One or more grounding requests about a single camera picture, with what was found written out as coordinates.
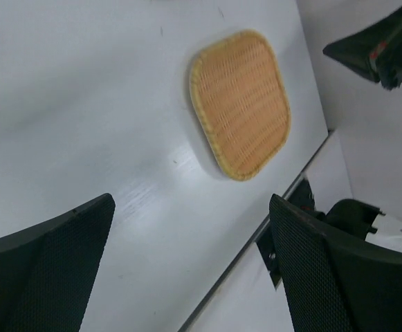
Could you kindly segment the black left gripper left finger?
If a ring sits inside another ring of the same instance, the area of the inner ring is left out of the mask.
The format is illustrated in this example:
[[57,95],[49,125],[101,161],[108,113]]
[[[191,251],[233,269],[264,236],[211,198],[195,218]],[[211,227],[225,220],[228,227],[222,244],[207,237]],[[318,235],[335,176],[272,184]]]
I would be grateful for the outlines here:
[[103,194],[0,238],[0,331],[79,331],[111,228]]

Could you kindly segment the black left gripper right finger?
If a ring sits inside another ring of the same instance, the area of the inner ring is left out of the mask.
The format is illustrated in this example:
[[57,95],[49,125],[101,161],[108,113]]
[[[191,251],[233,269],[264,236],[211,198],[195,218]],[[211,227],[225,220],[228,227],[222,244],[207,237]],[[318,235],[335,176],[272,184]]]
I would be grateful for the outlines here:
[[282,281],[295,331],[402,331],[402,252],[317,219]]

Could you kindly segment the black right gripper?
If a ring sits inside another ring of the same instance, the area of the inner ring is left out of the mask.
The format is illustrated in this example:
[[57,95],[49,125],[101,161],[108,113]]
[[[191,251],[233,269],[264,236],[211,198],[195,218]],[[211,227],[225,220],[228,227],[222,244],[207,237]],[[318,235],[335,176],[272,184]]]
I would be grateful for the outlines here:
[[402,6],[366,29],[326,45],[323,54],[388,91],[402,83]]

